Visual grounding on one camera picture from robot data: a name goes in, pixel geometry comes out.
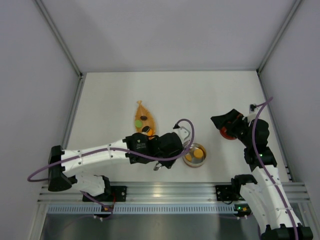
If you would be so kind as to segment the red round lid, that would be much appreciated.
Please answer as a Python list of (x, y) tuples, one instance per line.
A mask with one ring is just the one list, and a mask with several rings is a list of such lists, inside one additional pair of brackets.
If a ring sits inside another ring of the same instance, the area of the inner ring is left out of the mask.
[(237, 137), (231, 132), (231, 129), (229, 127), (223, 126), (219, 130), (221, 136), (227, 140), (236, 140)]

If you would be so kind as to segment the black round food piece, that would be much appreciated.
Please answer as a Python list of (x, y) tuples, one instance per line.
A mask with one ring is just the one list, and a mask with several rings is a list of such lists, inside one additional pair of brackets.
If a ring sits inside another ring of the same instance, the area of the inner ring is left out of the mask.
[(142, 128), (141, 131), (142, 131), (143, 133), (148, 133), (150, 130), (151, 130), (151, 128), (150, 128), (149, 126), (145, 126), (145, 127)]

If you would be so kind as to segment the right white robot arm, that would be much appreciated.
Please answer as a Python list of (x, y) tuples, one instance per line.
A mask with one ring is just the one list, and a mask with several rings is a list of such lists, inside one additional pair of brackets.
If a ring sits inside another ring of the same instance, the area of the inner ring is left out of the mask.
[(248, 204), (260, 239), (313, 239), (311, 228), (297, 217), (281, 183), (278, 163), (268, 146), (269, 124), (254, 112), (244, 116), (235, 109), (213, 116), (211, 121), (224, 138), (238, 139), (244, 145), (244, 159), (251, 173), (231, 179), (231, 194)]

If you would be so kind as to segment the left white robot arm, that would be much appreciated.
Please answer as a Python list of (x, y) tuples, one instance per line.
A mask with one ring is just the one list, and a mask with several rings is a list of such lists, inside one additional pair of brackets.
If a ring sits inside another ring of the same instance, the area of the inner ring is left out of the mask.
[(190, 144), (192, 134), (180, 127), (162, 136), (134, 133), (116, 142), (87, 149), (66, 150), (60, 145), (51, 148), (48, 190), (62, 192), (77, 189), (92, 197), (111, 194), (109, 179), (103, 175), (86, 174), (115, 164), (158, 164), (171, 168)]

